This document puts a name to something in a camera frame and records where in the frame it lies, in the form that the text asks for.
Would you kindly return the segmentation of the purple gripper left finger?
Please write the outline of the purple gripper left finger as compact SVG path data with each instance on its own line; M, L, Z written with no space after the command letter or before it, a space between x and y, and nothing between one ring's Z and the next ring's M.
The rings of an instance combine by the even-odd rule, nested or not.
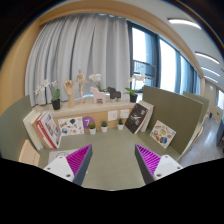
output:
M87 145L67 156L59 155L44 170L81 186L92 154L92 145Z

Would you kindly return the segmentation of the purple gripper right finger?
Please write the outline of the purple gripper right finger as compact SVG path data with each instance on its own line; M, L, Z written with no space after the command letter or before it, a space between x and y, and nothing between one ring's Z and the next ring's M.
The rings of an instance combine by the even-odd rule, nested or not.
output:
M158 155L141 145L135 145L135 156L146 184L152 183L182 169L169 155Z

